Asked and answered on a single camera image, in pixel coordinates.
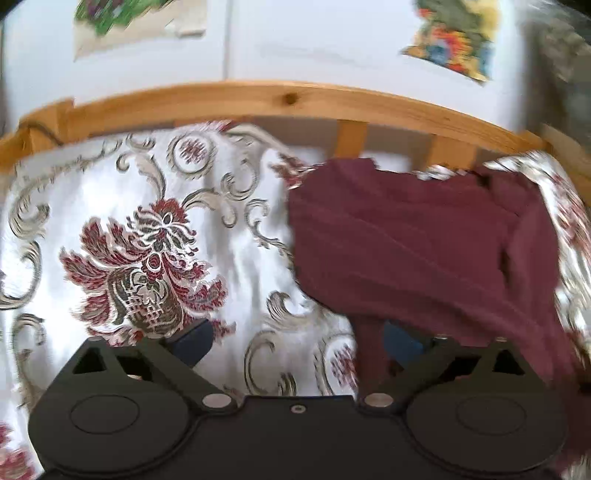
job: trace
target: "metal bolt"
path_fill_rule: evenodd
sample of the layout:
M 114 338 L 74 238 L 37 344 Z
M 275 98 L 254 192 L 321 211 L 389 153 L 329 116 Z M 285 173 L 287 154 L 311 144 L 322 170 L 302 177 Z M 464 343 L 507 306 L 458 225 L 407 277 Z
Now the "metal bolt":
M 293 405 L 290 410 L 292 413 L 304 413 L 306 411 L 306 407 L 303 405 Z
M 202 402 L 208 408 L 225 408 L 232 403 L 232 397 L 225 393 L 210 393 L 203 397 Z
M 386 408 L 394 402 L 394 399 L 387 393 L 370 393 L 363 400 L 366 405 L 374 408 Z

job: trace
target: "circular pad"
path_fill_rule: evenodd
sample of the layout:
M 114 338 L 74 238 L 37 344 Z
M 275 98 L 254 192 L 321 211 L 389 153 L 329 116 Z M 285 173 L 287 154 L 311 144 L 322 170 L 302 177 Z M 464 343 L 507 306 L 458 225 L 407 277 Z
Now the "circular pad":
M 47 391 L 31 413 L 29 435 L 44 463 L 108 474 L 163 457 L 188 425 L 182 397 L 158 384 L 86 378 Z
M 407 409 L 412 434 L 435 457 L 473 472 L 518 473 L 549 461 L 566 438 L 560 401 L 523 391 L 517 376 L 493 376 L 486 383 L 494 391 L 465 378 L 418 395 Z
M 70 419 L 86 433 L 116 433 L 131 427 L 139 417 L 136 402 L 121 395 L 95 395 L 72 409 Z

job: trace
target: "maroon shirt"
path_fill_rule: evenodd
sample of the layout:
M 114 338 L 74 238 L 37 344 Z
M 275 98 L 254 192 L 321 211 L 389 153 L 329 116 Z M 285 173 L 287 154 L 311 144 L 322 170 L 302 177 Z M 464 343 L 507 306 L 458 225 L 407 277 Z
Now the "maroon shirt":
M 540 377 L 575 391 L 576 359 L 554 305 L 556 232 L 522 174 L 478 167 L 422 181 L 368 158 L 330 160 L 288 207 L 298 282 L 349 318 L 360 392 L 388 375 L 385 319 L 466 346 L 506 337 Z

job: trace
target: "wooden bed frame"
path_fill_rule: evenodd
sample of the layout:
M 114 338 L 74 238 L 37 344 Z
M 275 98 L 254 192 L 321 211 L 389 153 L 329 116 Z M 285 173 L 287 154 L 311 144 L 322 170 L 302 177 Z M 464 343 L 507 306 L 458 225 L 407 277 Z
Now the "wooden bed frame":
M 0 171 L 11 171 L 19 159 L 56 147 L 39 125 L 70 144 L 101 134 L 250 116 L 337 120 L 335 157 L 359 156 L 368 124 L 431 134 L 427 165 L 469 168 L 479 148 L 501 154 L 550 148 L 530 132 L 515 134 L 463 113 L 387 93 L 301 82 L 214 82 L 145 90 L 79 106 L 73 99 L 48 105 L 23 117 L 18 130 L 0 140 Z M 589 182 L 585 191 L 591 192 L 591 180 L 581 181 Z

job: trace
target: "bedspread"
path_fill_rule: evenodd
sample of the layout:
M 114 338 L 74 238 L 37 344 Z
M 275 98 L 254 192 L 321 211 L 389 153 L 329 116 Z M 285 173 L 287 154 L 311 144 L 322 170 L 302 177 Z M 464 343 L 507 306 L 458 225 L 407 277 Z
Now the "bedspread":
M 133 345 L 205 318 L 215 343 L 196 371 L 232 395 L 354 392 L 349 322 L 291 271 L 284 179 L 299 166 L 269 135 L 228 122 L 18 165 L 0 255 L 7 478 L 39 471 L 18 453 L 27 412 L 89 335 Z

